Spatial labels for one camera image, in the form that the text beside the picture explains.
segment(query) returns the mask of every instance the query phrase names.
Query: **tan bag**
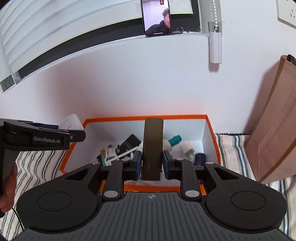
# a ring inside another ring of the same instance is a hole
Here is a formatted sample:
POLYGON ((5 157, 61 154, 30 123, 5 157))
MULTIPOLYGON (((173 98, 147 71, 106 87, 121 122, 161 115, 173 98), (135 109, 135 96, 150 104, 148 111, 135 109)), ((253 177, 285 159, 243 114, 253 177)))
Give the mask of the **tan bag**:
POLYGON ((245 145, 256 180, 269 183, 296 174, 296 66, 281 56, 263 115, 245 145))

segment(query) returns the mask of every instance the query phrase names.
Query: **smartphone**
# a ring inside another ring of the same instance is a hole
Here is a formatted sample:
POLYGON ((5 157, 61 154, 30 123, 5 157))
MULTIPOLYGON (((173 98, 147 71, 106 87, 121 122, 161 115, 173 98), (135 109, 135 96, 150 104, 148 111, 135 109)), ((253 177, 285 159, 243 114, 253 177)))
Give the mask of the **smartphone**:
POLYGON ((148 37, 172 33, 168 0, 140 0, 145 35, 148 37))

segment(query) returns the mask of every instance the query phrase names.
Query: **wall outlet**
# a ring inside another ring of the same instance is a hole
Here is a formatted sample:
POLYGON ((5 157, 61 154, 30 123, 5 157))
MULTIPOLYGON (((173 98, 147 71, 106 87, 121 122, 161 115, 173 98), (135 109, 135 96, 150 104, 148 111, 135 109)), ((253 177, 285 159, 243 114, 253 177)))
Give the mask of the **wall outlet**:
POLYGON ((296 27, 296 0, 276 0, 278 18, 296 27))

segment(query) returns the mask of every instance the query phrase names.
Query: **orange-rimmed box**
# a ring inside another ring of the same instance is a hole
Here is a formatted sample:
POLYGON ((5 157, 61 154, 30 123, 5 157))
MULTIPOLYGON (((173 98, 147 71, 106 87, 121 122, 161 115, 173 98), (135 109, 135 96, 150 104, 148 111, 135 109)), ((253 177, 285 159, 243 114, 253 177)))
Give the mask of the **orange-rimmed box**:
MULTIPOLYGON (((207 161, 221 163, 219 148, 207 115, 109 117, 84 121, 86 138, 83 142, 71 144, 61 163, 60 171, 67 173, 88 163, 96 163, 101 149, 106 149, 109 144, 116 147, 131 134, 142 141, 145 119, 151 117, 164 119, 164 139, 180 135, 184 141, 190 142, 195 153, 204 153, 207 155, 207 161)), ((185 158, 178 145, 174 146, 170 153, 173 158, 185 158)), ((127 181, 124 189, 147 192, 179 191, 180 182, 165 180, 163 176, 161 182, 127 181)))

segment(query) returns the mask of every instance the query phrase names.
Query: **gray ribbed panel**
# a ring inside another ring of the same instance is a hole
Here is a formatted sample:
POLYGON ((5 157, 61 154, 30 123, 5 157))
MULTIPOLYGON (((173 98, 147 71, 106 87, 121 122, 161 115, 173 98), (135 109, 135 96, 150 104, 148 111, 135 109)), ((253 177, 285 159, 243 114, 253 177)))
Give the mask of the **gray ribbed panel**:
POLYGON ((25 230, 15 241, 279 241, 291 240, 278 229, 240 234, 220 227, 200 203, 182 200, 177 193, 132 193, 105 203, 83 228, 66 234, 25 230))

